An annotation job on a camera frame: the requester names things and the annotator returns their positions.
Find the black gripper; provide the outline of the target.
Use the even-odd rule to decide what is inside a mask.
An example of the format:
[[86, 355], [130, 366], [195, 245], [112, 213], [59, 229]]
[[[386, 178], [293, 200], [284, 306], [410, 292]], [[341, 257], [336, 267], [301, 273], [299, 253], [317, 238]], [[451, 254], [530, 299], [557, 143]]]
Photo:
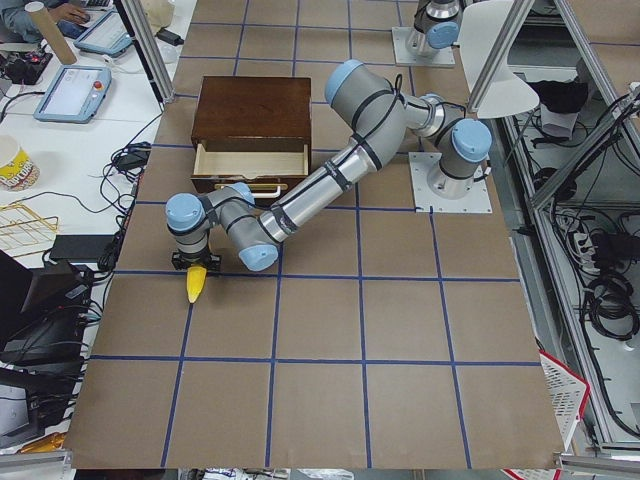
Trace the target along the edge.
[[193, 266], [201, 266], [207, 271], [219, 271], [221, 257], [211, 252], [201, 252], [191, 255], [181, 251], [174, 251], [171, 257], [171, 263], [176, 270], [186, 270]]

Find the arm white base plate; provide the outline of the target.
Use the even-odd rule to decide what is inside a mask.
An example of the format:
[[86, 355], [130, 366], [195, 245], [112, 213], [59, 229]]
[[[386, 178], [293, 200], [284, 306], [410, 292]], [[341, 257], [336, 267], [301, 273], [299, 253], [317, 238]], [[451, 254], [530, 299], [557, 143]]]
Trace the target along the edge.
[[396, 65], [434, 68], [455, 66], [451, 46], [435, 49], [428, 44], [426, 35], [413, 27], [393, 27], [392, 40]]
[[448, 177], [440, 168], [440, 153], [411, 152], [410, 173], [415, 210], [422, 213], [491, 214], [492, 206], [477, 165], [474, 174], [463, 180]]

